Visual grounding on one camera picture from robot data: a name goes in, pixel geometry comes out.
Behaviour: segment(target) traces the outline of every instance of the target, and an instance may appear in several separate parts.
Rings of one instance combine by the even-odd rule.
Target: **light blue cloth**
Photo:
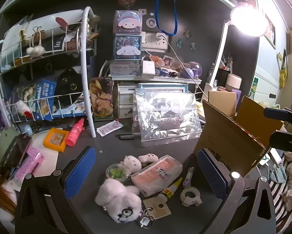
[[[271,181],[275,183],[284,183],[287,180],[287,174],[285,167],[282,165],[281,167],[277,168],[274,164],[272,169],[269,172]]]

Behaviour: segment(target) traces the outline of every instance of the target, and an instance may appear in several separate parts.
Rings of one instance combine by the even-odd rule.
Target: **plastic container with green item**
[[[120,181],[121,183],[126,181],[128,176],[129,176],[128,168],[121,163],[112,164],[106,170],[107,178],[116,179],[117,181]]]

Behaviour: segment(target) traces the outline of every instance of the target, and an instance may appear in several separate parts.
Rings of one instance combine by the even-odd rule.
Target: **white bow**
[[[167,113],[168,111],[172,111],[174,113],[178,113],[178,106],[167,106],[167,105],[162,105],[160,107],[160,111],[161,111],[161,114],[165,114]]]

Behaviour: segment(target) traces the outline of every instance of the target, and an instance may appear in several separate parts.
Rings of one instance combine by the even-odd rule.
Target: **glue bottle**
[[[158,194],[158,199],[160,199],[163,202],[167,202],[168,199],[170,199],[176,189],[178,189],[178,186],[181,184],[183,178],[180,178],[178,181],[174,182],[172,185],[164,189],[160,194]]]
[[[75,146],[77,139],[80,136],[81,131],[84,129],[84,118],[81,118],[76,124],[73,125],[68,136],[66,137],[66,144],[69,146]]]

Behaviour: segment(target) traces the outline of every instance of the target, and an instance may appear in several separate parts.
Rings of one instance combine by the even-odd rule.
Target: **blue gripper pad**
[[[204,149],[198,151],[197,162],[216,197],[225,200],[228,195],[228,184]]]
[[[73,161],[71,168],[68,168],[68,176],[64,179],[64,192],[68,199],[77,195],[95,161],[95,149],[87,146],[80,156]]]

